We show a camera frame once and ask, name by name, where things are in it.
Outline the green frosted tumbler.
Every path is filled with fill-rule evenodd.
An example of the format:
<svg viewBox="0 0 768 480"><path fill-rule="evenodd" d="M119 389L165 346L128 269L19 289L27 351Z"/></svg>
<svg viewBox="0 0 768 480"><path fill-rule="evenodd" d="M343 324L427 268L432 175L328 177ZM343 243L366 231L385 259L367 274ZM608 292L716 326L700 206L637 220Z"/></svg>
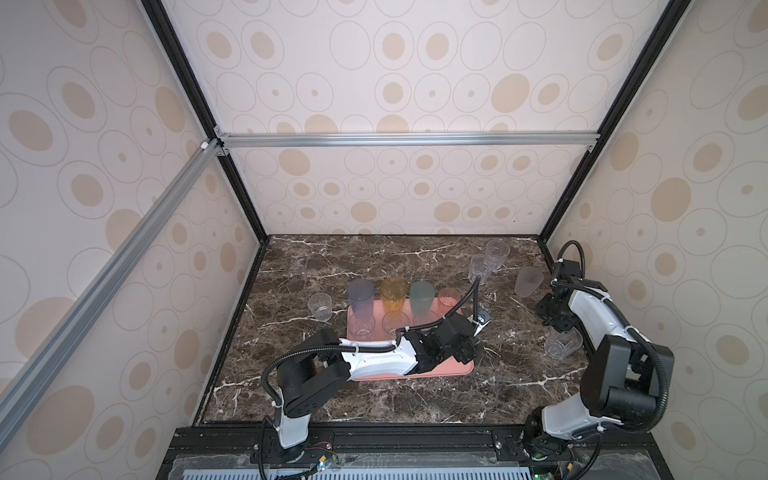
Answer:
<svg viewBox="0 0 768 480"><path fill-rule="evenodd" d="M424 280L415 281L410 285L410 308L414 317L424 317L430 311L435 298L434 286Z"/></svg>

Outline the clear faceted glass front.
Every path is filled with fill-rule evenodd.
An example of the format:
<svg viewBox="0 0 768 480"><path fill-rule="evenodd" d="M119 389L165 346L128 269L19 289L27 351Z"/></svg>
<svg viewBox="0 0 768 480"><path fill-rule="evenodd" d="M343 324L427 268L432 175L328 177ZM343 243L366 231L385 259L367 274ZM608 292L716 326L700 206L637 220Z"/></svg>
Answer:
<svg viewBox="0 0 768 480"><path fill-rule="evenodd" d="M389 337L394 337L400 328L410 327L411 319L403 311L387 312L382 319L382 328Z"/></svg>

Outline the clear faceted glass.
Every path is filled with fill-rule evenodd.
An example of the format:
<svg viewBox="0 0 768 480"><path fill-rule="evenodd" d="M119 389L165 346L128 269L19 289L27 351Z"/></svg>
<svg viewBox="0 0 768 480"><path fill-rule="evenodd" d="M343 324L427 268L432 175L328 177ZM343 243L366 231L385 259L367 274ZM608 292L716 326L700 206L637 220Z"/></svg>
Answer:
<svg viewBox="0 0 768 480"><path fill-rule="evenodd" d="M372 315L351 314L347 321L347 338L353 341L370 341L375 334L376 321Z"/></svg>
<svg viewBox="0 0 768 480"><path fill-rule="evenodd" d="M382 328L389 337L394 337L400 328L410 327L411 319L403 311L387 312L382 319Z"/></svg>

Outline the pink plastic tray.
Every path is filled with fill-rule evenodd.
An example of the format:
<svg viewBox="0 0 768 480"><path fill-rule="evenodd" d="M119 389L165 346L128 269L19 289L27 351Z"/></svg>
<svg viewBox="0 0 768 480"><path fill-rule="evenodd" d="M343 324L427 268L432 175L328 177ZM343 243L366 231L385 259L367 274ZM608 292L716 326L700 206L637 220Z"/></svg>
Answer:
<svg viewBox="0 0 768 480"><path fill-rule="evenodd" d="M350 352L344 352L342 358L350 365L350 378L354 381L394 380L405 377L430 378L463 376L472 372L474 361L463 365L449 358L431 372L419 371L419 334L426 334L430 328L423 328L416 322L406 301L402 310L411 319L411 326L400 328L394 337L389 337L382 328L382 319L386 312L380 300L374 301L373 317L376 321L375 334L370 341L341 340L344 346L350 346Z"/></svg>

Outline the yellow transparent tumbler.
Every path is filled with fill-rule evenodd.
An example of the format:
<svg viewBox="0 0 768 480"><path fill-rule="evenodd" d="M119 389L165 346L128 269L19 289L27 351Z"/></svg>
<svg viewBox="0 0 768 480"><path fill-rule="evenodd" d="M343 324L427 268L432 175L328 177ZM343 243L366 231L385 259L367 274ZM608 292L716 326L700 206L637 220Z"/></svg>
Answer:
<svg viewBox="0 0 768 480"><path fill-rule="evenodd" d="M380 297L386 313L401 311L409 292L409 283L403 278L388 277L380 283Z"/></svg>

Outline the grey frosted tumbler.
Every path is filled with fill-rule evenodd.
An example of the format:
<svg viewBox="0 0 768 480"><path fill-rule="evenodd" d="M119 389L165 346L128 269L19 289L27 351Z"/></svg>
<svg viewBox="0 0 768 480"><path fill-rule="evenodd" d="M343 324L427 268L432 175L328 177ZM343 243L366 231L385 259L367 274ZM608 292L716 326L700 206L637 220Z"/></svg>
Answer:
<svg viewBox="0 0 768 480"><path fill-rule="evenodd" d="M371 280L358 278L347 286L347 296L352 315L358 319L372 318L375 286Z"/></svg>

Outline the small clear cup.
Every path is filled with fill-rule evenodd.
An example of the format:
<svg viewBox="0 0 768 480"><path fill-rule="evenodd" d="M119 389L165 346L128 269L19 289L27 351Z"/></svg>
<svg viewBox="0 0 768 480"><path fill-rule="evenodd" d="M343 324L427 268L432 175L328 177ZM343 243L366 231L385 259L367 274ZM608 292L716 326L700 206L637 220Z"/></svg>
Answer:
<svg viewBox="0 0 768 480"><path fill-rule="evenodd" d="M315 293L310 296L307 303L308 309L314 319L327 322L333 315L333 300L326 293Z"/></svg>

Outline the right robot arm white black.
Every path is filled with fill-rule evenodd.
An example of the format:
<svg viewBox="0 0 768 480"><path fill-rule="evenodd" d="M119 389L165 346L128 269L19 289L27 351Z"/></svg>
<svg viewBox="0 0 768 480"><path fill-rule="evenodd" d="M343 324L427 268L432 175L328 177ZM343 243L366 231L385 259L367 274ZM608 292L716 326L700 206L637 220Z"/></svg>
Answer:
<svg viewBox="0 0 768 480"><path fill-rule="evenodd" d="M632 326L601 283L555 280L552 288L537 314L559 333L580 326L594 352L578 393L528 416L521 435L526 450L545 457L607 430L650 432L669 405L674 353Z"/></svg>

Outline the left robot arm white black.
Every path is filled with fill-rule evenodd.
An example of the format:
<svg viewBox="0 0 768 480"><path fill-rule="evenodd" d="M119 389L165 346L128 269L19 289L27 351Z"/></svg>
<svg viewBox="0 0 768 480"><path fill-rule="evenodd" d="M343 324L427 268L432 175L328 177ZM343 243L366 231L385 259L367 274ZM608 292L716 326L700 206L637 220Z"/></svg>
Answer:
<svg viewBox="0 0 768 480"><path fill-rule="evenodd" d="M348 382L375 376L428 374L453 359L474 361L479 333L490 322L481 310L465 317L452 312L441 320L396 330L393 340L356 342L325 329L263 370L261 387L272 398L274 430L289 450L305 444L311 415Z"/></svg>

